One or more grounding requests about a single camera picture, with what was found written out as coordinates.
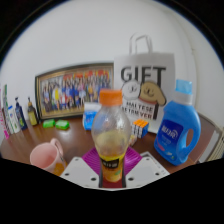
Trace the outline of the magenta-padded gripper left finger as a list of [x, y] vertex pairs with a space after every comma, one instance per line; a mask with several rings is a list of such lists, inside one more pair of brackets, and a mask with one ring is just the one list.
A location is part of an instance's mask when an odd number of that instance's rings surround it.
[[85, 188], [100, 187], [100, 159], [95, 148], [82, 157], [74, 157], [61, 177]]

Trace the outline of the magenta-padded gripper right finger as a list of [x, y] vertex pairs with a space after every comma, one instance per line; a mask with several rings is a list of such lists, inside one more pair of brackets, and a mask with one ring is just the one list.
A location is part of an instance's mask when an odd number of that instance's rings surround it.
[[128, 148], [124, 158], [127, 188], [142, 187], [168, 175], [169, 172], [148, 151], [139, 154]]

